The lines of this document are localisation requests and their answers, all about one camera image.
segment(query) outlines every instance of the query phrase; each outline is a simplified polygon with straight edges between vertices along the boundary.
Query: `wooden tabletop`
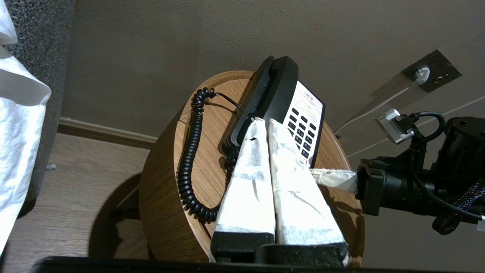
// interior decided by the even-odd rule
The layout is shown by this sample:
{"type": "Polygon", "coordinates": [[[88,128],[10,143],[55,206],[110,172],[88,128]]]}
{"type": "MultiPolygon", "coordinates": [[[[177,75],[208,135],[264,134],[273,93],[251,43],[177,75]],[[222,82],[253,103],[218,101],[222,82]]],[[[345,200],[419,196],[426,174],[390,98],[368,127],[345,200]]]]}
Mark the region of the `wooden tabletop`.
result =
{"type": "MultiPolygon", "coordinates": [[[[197,89],[213,87],[239,101],[253,72],[229,71],[207,79],[197,89]]],[[[190,96],[152,148],[140,182],[140,214],[148,245],[160,260],[208,261],[215,224],[201,224],[182,208],[176,173],[191,117],[190,96]]],[[[222,97],[204,106],[202,136],[195,156],[192,184],[197,199],[216,206],[226,182],[222,141],[235,107],[222,97]]],[[[333,132],[324,123],[315,168],[350,169],[333,132]]],[[[351,255],[351,266],[359,267],[364,250],[364,216],[353,194],[321,187],[322,194],[342,230],[351,255]]]]}

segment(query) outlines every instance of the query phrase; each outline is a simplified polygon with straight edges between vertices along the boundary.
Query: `wooden floor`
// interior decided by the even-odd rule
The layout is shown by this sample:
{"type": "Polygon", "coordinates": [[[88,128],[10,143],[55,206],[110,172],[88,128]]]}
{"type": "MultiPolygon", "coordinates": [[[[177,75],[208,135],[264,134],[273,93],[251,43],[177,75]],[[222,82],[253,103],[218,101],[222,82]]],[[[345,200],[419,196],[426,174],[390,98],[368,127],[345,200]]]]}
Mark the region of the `wooden floor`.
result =
{"type": "Polygon", "coordinates": [[[148,150],[58,134],[35,208],[14,225],[0,272],[46,256],[147,259],[138,220],[111,216],[137,185],[148,150]]]}

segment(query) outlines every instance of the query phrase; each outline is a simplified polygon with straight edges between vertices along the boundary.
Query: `black telephone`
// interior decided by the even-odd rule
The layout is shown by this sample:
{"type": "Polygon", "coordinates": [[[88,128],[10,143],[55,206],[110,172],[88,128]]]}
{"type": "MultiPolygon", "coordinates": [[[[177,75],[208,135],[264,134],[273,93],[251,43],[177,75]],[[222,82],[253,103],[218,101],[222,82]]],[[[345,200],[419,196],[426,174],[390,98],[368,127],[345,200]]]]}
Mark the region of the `black telephone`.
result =
{"type": "Polygon", "coordinates": [[[302,160],[314,167],[322,133],[325,104],[298,80],[298,65],[288,56],[268,57],[254,74],[223,144],[226,155],[237,154],[251,118],[287,125],[302,160]]]}
{"type": "Polygon", "coordinates": [[[192,167],[202,132],[204,103],[207,98],[222,96],[238,111],[227,130],[223,150],[227,155],[228,179],[236,163],[239,148],[251,123],[251,118],[270,119],[287,125],[294,137],[301,159],[315,165],[318,144],[323,128],[325,104],[298,80],[298,65],[289,57],[268,57],[254,74],[240,104],[222,93],[199,89],[192,101],[189,135],[178,168],[178,192],[185,210],[201,222],[214,222],[219,206],[208,208],[195,197],[192,189],[192,167]]]}

